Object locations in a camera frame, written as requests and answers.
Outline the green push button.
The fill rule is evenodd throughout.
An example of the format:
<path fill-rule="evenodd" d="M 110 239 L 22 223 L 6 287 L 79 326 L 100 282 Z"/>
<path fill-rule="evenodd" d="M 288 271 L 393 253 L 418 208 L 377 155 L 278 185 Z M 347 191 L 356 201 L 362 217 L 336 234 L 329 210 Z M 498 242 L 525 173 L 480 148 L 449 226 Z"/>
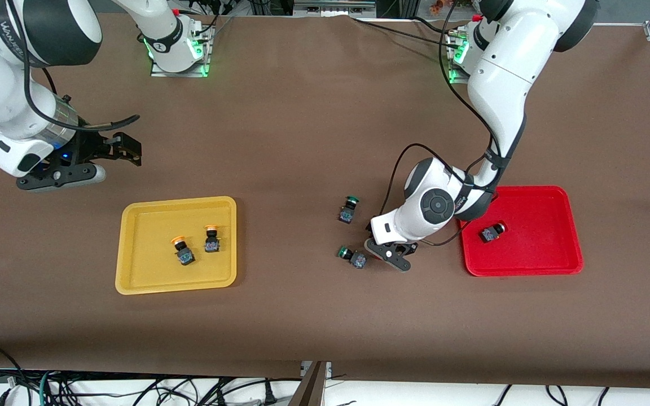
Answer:
<path fill-rule="evenodd" d="M 340 259 L 345 260 L 356 269 L 363 269 L 368 262 L 368 257 L 361 252 L 353 251 L 346 246 L 342 246 L 337 253 Z"/>
<path fill-rule="evenodd" d="M 356 198 L 356 196 L 348 196 L 344 205 L 340 208 L 338 221 L 341 223 L 351 224 L 354 218 L 354 211 L 356 210 L 358 203 L 359 199 Z"/>

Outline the yellow plastic tray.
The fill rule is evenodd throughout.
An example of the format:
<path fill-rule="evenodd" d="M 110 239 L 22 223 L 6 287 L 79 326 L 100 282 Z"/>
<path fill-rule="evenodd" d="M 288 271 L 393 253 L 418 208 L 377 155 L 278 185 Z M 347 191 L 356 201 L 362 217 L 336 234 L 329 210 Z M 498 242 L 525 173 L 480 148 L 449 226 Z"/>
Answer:
<path fill-rule="evenodd" d="M 216 224 L 220 250 L 204 251 Z M 147 201 L 123 212 L 115 286 L 123 295 L 226 288 L 237 277 L 237 205 L 229 196 Z M 195 261 L 183 266 L 171 244 L 183 236 Z"/>

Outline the brown table mat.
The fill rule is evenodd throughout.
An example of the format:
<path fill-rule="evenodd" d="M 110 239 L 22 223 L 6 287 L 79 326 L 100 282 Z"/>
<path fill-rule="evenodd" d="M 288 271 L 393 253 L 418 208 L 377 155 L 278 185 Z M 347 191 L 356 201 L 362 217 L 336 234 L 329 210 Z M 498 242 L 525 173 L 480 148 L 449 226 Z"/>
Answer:
<path fill-rule="evenodd" d="M 346 16 L 248 16 L 215 38 L 207 78 L 153 78 L 127 15 L 101 14 L 83 67 L 52 70 L 88 121 L 126 129 L 143 164 L 105 182 L 21 192 L 0 170 L 0 348 L 24 368 L 650 387 L 650 41 L 596 26 L 553 54 L 502 183 L 568 194 L 577 275 L 481 278 L 456 242 L 413 268 L 336 257 L 362 246 L 402 149 L 466 167 L 487 131 L 451 94 L 436 46 Z M 123 210 L 232 196 L 229 288 L 121 295 Z M 359 203 L 338 221 L 346 198 Z"/>

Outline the red plastic tray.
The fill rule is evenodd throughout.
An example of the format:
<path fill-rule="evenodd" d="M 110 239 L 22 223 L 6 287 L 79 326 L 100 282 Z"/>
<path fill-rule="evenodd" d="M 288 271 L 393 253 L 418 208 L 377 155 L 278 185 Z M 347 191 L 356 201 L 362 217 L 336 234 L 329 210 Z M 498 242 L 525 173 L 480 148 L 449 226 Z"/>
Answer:
<path fill-rule="evenodd" d="M 573 275 L 583 268 L 581 247 L 567 193 L 557 186 L 498 187 L 485 215 L 460 234 L 464 264 L 477 277 Z M 503 222 L 499 239 L 479 233 Z"/>

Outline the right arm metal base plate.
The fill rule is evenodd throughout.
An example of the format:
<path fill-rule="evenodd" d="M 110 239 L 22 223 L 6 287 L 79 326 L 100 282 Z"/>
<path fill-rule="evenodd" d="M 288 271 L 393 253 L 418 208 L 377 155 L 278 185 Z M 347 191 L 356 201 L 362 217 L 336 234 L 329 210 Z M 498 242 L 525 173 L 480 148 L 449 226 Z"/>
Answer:
<path fill-rule="evenodd" d="M 182 39 L 167 54 L 148 50 L 151 76 L 178 78 L 206 78 L 209 75 L 213 51 L 213 28 Z"/>

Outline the white metal bracket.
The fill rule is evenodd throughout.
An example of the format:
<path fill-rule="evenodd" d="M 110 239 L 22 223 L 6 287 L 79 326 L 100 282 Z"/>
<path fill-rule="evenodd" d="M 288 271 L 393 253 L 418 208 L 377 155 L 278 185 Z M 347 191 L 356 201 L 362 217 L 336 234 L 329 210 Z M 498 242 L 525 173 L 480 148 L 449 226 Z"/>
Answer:
<path fill-rule="evenodd" d="M 309 371 L 310 367 L 314 365 L 314 362 L 312 361 L 302 361 L 300 363 L 300 378 L 304 378 L 305 375 L 307 375 L 307 372 Z M 326 362 L 326 380 L 332 379 L 332 363 L 331 362 Z"/>

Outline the brown wooden post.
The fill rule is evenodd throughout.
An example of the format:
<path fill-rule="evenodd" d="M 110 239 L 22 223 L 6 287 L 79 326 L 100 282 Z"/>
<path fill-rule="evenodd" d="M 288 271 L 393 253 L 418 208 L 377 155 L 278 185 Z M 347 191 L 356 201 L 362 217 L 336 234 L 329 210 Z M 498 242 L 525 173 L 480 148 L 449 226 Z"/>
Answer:
<path fill-rule="evenodd" d="M 326 380 L 326 361 L 314 361 L 300 381 L 287 406 L 322 406 Z"/>

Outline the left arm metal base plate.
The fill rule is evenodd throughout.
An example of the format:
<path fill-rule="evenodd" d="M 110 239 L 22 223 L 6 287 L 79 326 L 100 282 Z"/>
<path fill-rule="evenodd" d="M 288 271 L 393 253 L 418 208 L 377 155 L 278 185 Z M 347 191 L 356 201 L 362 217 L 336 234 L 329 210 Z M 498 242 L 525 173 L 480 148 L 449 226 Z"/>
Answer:
<path fill-rule="evenodd" d="M 477 47 L 471 44 L 471 38 L 465 28 L 449 30 L 446 33 L 446 60 L 448 63 L 449 82 L 467 84 L 473 68 Z"/>

